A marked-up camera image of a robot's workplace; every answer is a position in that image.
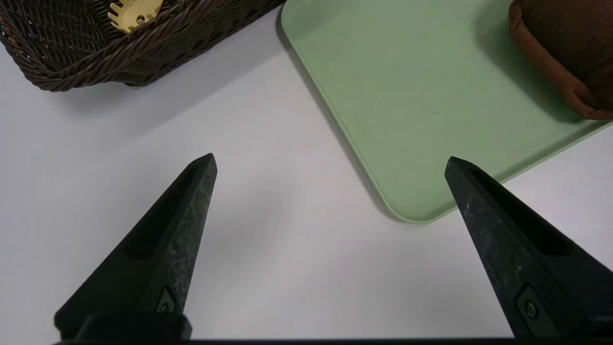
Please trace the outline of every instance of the wicker basket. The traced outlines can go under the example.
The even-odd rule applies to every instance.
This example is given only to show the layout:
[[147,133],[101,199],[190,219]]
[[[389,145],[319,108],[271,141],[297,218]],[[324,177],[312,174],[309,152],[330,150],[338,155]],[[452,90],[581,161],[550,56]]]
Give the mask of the wicker basket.
[[124,35],[107,18],[110,0],[0,0],[0,41],[43,90],[144,86],[283,1],[165,0],[157,18]]

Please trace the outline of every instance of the screw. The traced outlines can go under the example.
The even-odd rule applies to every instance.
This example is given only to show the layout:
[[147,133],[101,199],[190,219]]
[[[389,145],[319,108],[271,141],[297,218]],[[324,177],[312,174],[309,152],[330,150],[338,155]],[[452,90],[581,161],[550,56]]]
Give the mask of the screw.
[[526,314],[528,314],[528,316],[531,319],[535,319],[538,316],[538,310],[536,309],[534,302],[528,300],[526,302],[525,309],[526,309]]

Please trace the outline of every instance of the light green plastic tray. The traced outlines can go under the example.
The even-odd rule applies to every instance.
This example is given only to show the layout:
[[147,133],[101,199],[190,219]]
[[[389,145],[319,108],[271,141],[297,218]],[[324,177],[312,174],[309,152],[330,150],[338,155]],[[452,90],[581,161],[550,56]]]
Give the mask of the light green plastic tray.
[[283,30],[385,204],[454,209],[450,156],[505,181],[608,123],[581,120],[522,58],[510,0],[289,0]]

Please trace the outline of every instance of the brown fabric pouch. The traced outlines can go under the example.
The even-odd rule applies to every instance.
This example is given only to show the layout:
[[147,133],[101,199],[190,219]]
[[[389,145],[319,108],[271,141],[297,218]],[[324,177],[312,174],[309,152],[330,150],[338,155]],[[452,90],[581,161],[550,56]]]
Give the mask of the brown fabric pouch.
[[509,30],[572,110],[613,120],[613,0],[514,0]]

